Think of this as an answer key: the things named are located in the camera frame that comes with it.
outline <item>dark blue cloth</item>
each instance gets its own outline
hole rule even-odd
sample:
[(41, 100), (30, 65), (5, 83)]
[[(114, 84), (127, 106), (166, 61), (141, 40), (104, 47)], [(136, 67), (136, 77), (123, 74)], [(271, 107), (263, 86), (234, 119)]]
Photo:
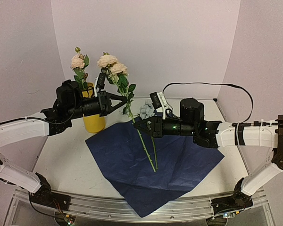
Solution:
[[(151, 138), (143, 134), (151, 158)], [(117, 123), (86, 143), (103, 176), (140, 217), (191, 191), (223, 159), (217, 149), (195, 145), (192, 137), (155, 139), (156, 173), (150, 165), (132, 121)]]

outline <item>yellow vase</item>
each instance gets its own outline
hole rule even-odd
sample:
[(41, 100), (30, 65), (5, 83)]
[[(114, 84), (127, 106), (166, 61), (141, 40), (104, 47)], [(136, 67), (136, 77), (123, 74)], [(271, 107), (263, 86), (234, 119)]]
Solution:
[[(93, 87), (93, 83), (88, 82), (88, 87)], [(90, 89), (88, 91), (82, 91), (83, 97), (92, 97), (93, 96), (93, 90)], [(105, 118), (100, 117), (99, 114), (91, 115), (91, 116), (83, 116), (85, 129), (90, 133), (98, 133), (102, 131), (105, 126)]]

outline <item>navy blue paper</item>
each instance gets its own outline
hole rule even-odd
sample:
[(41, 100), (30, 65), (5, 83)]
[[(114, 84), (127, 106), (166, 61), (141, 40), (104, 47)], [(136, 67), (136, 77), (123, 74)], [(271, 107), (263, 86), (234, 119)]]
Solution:
[[(143, 139), (154, 162), (151, 138)], [(191, 191), (223, 159), (217, 149), (195, 145), (192, 137), (155, 139), (158, 170), (149, 163), (132, 121), (117, 123), (86, 143), (103, 176), (140, 217)]]

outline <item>robotic arm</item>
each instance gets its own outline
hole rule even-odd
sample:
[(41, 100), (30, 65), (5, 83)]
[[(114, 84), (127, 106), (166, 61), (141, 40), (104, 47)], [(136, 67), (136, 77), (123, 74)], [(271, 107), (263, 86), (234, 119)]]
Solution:
[[(71, 120), (84, 116), (100, 114), (106, 116), (123, 106), (126, 97), (105, 91), (105, 74), (100, 74), (94, 89), (95, 97), (85, 98), (76, 81), (65, 81), (57, 88), (57, 100), (52, 108), (44, 109), (27, 117), (0, 122), (0, 148), (33, 137), (53, 136), (72, 127)], [(120, 102), (112, 106), (111, 100)], [(53, 193), (41, 174), (33, 174), (5, 158), (0, 153), (0, 180), (25, 188), (32, 193), (32, 201), (55, 208), (53, 200), (62, 200), (61, 209), (66, 210), (69, 196)]]
[(193, 136), (194, 143), (206, 148), (245, 145), (273, 149), (273, 156), (268, 156), (252, 174), (237, 183), (232, 196), (212, 200), (215, 216), (251, 207), (251, 196), (283, 172), (283, 115), (277, 120), (252, 123), (205, 121), (204, 105), (194, 98), (187, 98), (180, 102), (180, 117), (168, 117), (164, 95), (152, 93), (150, 97), (155, 109), (162, 108), (163, 116), (138, 121), (134, 127), (153, 137)]

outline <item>white wall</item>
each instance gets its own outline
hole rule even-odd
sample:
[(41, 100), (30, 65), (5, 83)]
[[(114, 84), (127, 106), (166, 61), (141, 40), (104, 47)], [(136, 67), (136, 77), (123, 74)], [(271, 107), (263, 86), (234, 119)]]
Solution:
[[(64, 80), (50, 0), (0, 1), (0, 121), (51, 107)], [(31, 170), (44, 138), (0, 150)], [(0, 225), (15, 187), (0, 181)]]
[[(51, 5), (67, 79), (74, 75), (75, 46), (91, 58), (87, 72), (93, 79), (105, 51), (128, 66), (136, 95), (148, 97), (169, 82), (222, 82), (240, 0), (52, 0)], [(166, 94), (212, 99), (220, 89), (205, 88), (176, 87)]]
[[(283, 114), (283, 0), (242, 0), (225, 83), (245, 87), (254, 98), (251, 120)], [(219, 103), (230, 121), (250, 111), (247, 95), (222, 87)], [(266, 157), (266, 148), (242, 149), (251, 171)], [(283, 173), (264, 186), (276, 225), (283, 226)]]

